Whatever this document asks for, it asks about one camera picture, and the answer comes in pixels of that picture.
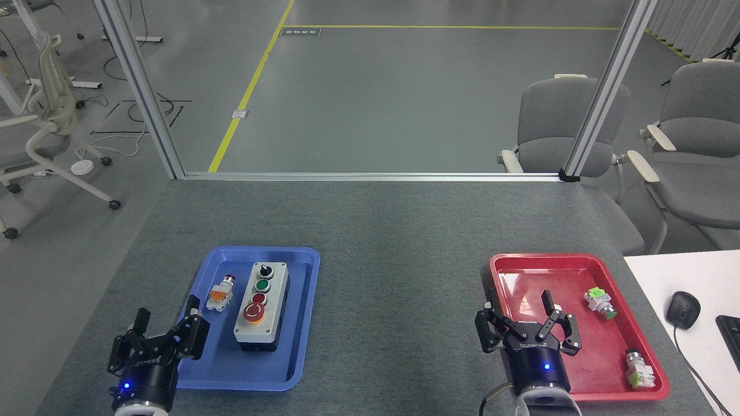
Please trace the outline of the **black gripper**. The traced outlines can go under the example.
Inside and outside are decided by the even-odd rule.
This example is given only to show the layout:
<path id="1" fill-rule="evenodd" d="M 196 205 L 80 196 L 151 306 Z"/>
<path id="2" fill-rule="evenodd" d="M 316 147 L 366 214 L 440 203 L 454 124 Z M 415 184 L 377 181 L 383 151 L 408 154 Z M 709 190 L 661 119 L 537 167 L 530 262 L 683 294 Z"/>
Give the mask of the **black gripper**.
<path id="1" fill-rule="evenodd" d="M 479 310 L 474 318 L 484 353 L 489 354 L 502 348 L 500 343 L 505 338 L 504 346 L 516 395 L 521 395 L 532 387 L 547 385 L 566 392 L 571 391 L 560 352 L 576 355 L 581 350 L 582 341 L 577 320 L 573 314 L 566 313 L 561 306 L 555 304 L 549 290 L 543 291 L 541 299 L 547 314 L 544 324 L 516 323 L 519 332 L 527 335 L 525 340 L 520 340 L 513 334 L 513 322 L 493 306 L 491 301 L 486 301 L 483 310 Z M 558 341 L 550 333 L 555 324 L 559 324 L 563 330 L 563 341 Z"/>
<path id="2" fill-rule="evenodd" d="M 179 360 L 201 358 L 210 330 L 202 316 L 200 300 L 188 295 L 185 314 L 171 327 L 165 338 L 145 338 L 151 312 L 139 308 L 132 326 L 113 342 L 108 362 L 109 372 L 122 372 L 111 389 L 112 409 L 148 403 L 171 409 L 176 392 Z"/>

